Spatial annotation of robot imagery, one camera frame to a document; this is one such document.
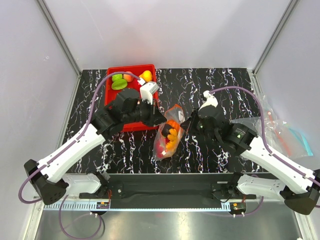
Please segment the orange pumpkin toy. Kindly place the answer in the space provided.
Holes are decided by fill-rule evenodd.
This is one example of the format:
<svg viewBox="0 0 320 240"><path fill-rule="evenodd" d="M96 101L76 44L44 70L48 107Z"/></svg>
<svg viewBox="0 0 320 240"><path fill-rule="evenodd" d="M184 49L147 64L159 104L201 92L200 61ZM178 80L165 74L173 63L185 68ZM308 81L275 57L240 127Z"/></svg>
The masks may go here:
<svg viewBox="0 0 320 240"><path fill-rule="evenodd" d="M166 123L170 125L172 128L174 128L177 132L180 130L180 124L177 123L176 121L171 119L171 120L168 120Z"/></svg>

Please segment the clear bag orange zipper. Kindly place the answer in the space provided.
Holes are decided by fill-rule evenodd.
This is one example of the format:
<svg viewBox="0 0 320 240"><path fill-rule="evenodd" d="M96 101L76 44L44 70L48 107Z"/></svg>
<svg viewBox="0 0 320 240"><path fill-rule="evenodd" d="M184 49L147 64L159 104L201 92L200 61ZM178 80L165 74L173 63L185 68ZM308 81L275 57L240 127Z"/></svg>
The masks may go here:
<svg viewBox="0 0 320 240"><path fill-rule="evenodd" d="M186 120L181 106L175 104L164 113L166 122L160 124L154 140L153 157L156 161L172 157L185 133L181 127Z"/></svg>

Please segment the dark mangosteen toy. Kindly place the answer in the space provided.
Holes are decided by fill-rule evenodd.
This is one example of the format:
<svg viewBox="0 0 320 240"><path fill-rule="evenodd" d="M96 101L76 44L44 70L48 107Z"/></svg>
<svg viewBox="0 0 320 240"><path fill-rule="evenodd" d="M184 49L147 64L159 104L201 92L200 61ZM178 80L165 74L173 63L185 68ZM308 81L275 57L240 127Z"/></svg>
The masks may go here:
<svg viewBox="0 0 320 240"><path fill-rule="evenodd" d="M164 127L162 128L162 131L161 131L162 136L167 138L168 135L170 134L171 129L172 129L171 125L165 124Z"/></svg>

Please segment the orange ginger root toy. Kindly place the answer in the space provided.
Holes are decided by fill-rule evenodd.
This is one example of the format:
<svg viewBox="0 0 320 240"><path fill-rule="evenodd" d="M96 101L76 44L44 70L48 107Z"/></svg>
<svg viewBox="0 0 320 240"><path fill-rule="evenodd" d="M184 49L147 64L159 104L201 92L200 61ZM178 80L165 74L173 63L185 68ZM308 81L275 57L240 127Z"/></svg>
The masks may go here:
<svg viewBox="0 0 320 240"><path fill-rule="evenodd" d="M170 130L170 134L167 136L169 142L166 144L166 150L168 153L176 151L181 139L181 130L176 131L174 128Z"/></svg>

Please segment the pink dragon fruit toy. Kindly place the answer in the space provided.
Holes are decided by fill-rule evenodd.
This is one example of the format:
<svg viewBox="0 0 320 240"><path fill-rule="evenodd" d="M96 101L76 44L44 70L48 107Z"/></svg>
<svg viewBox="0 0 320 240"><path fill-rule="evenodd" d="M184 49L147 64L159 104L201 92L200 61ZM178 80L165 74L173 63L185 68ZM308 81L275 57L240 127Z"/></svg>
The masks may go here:
<svg viewBox="0 0 320 240"><path fill-rule="evenodd" d="M164 159L167 155L168 151L166 149L166 145L169 142L167 137L160 136L155 140L155 157L158 160Z"/></svg>

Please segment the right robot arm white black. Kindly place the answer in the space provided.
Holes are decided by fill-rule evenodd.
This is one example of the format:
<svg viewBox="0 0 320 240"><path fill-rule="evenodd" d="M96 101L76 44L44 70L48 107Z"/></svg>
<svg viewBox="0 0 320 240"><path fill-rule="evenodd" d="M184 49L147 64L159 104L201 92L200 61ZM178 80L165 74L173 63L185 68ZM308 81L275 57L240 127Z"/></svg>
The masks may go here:
<svg viewBox="0 0 320 240"><path fill-rule="evenodd" d="M263 138L247 126L223 120L218 108L208 105L194 110L181 127L192 136L208 137L232 155L246 158L275 176L267 179L234 173L232 179L222 185L222 195L228 193L235 199L255 195L280 200L302 215L309 215L316 207L320 198L319 170L296 164L265 144Z"/></svg>

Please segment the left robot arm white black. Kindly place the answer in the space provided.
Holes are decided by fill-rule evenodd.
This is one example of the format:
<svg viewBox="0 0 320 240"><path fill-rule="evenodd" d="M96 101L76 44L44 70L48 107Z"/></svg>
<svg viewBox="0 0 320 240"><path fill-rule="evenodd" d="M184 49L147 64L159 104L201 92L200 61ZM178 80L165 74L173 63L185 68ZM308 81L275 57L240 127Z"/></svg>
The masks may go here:
<svg viewBox="0 0 320 240"><path fill-rule="evenodd" d="M166 118L159 111L152 90L126 88L104 108L92 114L86 125L49 156L28 160L24 169L45 205L66 195L81 198L103 198L108 193L108 178L100 173L72 176L69 168L92 149L121 132L124 125L141 122L155 127Z"/></svg>

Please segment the spare zip bags pile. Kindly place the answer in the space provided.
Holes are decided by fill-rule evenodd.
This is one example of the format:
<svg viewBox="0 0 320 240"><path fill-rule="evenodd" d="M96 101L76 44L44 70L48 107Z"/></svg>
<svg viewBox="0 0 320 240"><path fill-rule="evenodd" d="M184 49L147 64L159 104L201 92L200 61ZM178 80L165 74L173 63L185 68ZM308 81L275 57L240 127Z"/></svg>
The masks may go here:
<svg viewBox="0 0 320 240"><path fill-rule="evenodd" d="M276 115L265 95L259 98L259 102L263 110L264 132L267 144L292 160L312 157L314 154L306 137ZM261 137L261 117L259 115L254 116L253 110L245 107L243 100L240 101L239 110L240 114L230 117L231 122L243 124L254 130Z"/></svg>

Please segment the green starfruit toy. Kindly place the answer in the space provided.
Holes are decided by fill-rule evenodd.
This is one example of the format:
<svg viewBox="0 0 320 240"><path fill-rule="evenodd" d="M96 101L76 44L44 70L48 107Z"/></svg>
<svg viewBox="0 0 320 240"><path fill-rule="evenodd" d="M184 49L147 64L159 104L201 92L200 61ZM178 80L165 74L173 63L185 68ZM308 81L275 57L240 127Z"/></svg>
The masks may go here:
<svg viewBox="0 0 320 240"><path fill-rule="evenodd" d="M118 79L116 81L114 81L111 85L111 89L114 91L118 91L118 90L122 90L124 88L126 88L128 85L128 82L125 79Z"/></svg>

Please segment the peach toy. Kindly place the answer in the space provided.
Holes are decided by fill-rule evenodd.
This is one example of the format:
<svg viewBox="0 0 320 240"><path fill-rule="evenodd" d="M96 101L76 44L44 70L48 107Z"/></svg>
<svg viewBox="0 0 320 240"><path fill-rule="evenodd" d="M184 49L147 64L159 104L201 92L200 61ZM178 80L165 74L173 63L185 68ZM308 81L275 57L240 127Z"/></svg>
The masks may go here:
<svg viewBox="0 0 320 240"><path fill-rule="evenodd" d="M134 77L131 75L132 72L127 71L126 74L123 74L123 78L128 82L132 82L134 80Z"/></svg>

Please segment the green bumpy fruit toy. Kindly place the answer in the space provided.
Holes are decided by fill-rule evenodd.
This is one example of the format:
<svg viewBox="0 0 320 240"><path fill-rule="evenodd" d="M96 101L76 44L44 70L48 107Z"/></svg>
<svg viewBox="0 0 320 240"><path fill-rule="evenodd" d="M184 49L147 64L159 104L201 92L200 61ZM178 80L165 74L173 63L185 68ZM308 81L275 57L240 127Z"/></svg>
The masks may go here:
<svg viewBox="0 0 320 240"><path fill-rule="evenodd" d="M119 74L114 74L114 75L111 77L111 80L112 80L113 82L116 82L116 81L121 80L121 79L123 79L123 75L122 75L121 73L119 73Z"/></svg>

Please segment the yellow pear toy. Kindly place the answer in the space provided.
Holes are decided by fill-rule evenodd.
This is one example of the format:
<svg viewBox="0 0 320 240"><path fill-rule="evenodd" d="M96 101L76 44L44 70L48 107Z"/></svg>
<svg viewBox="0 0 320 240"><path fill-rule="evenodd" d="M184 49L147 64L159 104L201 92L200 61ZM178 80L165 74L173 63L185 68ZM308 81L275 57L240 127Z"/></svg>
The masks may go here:
<svg viewBox="0 0 320 240"><path fill-rule="evenodd" d="M145 82L152 82L153 81L153 74L150 70L145 70L142 74L139 75Z"/></svg>

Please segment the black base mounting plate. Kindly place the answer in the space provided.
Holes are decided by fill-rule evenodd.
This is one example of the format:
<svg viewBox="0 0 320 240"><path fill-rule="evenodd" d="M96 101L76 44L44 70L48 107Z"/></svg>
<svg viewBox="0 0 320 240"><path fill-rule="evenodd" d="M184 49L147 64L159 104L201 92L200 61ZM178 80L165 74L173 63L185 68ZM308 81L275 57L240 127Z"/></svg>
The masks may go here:
<svg viewBox="0 0 320 240"><path fill-rule="evenodd" d="M99 193L82 190L81 199L118 200L124 203L223 203L242 201L242 193L232 189L232 173L111 174Z"/></svg>

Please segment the left aluminium frame post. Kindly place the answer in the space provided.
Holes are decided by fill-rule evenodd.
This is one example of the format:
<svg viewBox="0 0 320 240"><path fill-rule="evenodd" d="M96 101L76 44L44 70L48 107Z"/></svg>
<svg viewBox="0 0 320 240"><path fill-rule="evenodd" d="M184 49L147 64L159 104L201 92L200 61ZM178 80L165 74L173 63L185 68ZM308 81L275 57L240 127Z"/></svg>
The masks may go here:
<svg viewBox="0 0 320 240"><path fill-rule="evenodd" d="M72 55L72 52L70 51L70 48L68 47L47 3L45 0L35 0L35 3L37 4L39 10L41 11L44 19L46 20L51 32L53 33L57 43L59 44L61 50L63 51L67 61L69 62L72 70L76 74L77 77L79 77L82 73L82 70L78 66L74 56Z"/></svg>

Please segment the aluminium frame post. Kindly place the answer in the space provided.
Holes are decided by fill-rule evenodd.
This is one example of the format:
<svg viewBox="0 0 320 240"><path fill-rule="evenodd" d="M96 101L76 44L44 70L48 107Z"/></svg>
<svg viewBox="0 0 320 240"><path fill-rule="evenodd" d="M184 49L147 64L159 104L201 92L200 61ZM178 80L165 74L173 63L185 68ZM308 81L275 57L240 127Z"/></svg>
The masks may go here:
<svg viewBox="0 0 320 240"><path fill-rule="evenodd" d="M39 10L41 11L44 19L46 20L51 32L53 33L57 43L59 44L61 50L63 51L67 61L69 62L72 70L76 74L77 77L79 77L82 73L82 70L78 66L74 56L72 55L72 52L70 51L70 48L68 47L47 3L45 0L35 0L35 3L37 4Z"/></svg>
<svg viewBox="0 0 320 240"><path fill-rule="evenodd" d="M269 53L273 49L273 46L277 42L280 34L282 33L283 29L285 28L288 20L290 19L291 15L295 11L296 7L299 4L299 0L290 0L287 7L285 8L283 14L281 15L281 18L279 19L274 31L271 34L271 37L269 38L265 48L262 51L262 54L260 55L256 65L252 69L252 73L254 76L258 74L260 71L262 65L264 64L265 60L267 59Z"/></svg>

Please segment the right aluminium frame post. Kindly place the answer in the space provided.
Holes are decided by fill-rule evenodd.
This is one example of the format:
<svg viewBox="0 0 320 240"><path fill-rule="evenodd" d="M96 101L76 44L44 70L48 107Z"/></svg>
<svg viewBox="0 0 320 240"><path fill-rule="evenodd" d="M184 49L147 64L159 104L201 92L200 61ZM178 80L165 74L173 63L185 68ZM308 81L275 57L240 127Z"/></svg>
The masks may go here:
<svg viewBox="0 0 320 240"><path fill-rule="evenodd" d="M281 18L279 19L274 31L271 34L271 37L269 38L265 48L262 51L262 54L260 55L256 65L252 69L252 73L254 76L258 74L260 71L262 65L264 64L265 60L267 59L269 53L273 49L273 46L277 42L280 34L282 33L283 29L285 28L288 20L290 19L291 15L295 11L296 7L299 4L299 0L290 0L287 7L285 8L283 14L281 15Z"/></svg>

